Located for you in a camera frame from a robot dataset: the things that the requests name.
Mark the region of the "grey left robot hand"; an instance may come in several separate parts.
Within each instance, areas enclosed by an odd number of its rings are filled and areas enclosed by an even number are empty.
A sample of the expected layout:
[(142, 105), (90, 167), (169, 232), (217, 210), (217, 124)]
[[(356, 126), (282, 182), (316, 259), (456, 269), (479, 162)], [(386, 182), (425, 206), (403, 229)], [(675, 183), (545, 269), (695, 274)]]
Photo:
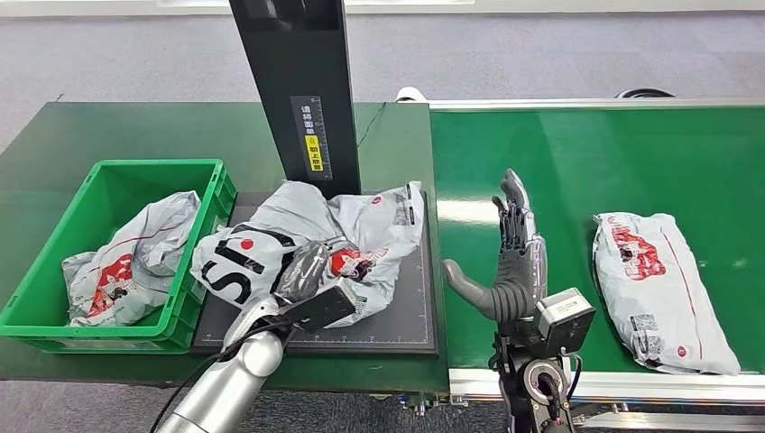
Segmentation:
[(279, 278), (274, 295), (289, 303), (297, 303), (314, 296), (330, 255), (329, 245), (309, 241), (297, 248), (290, 264)]

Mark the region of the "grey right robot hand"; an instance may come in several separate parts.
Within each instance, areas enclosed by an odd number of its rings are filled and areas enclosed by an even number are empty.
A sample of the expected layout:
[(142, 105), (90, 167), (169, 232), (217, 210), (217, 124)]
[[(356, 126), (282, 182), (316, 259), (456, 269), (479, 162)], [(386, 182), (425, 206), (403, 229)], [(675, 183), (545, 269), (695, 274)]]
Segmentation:
[(528, 192), (510, 168), (500, 180), (500, 189), (505, 198), (492, 197), (500, 235), (493, 285), (485, 287), (468, 278), (454, 260), (442, 261), (448, 285), (498, 324), (530, 317), (536, 303), (548, 293), (546, 243), (537, 229)]

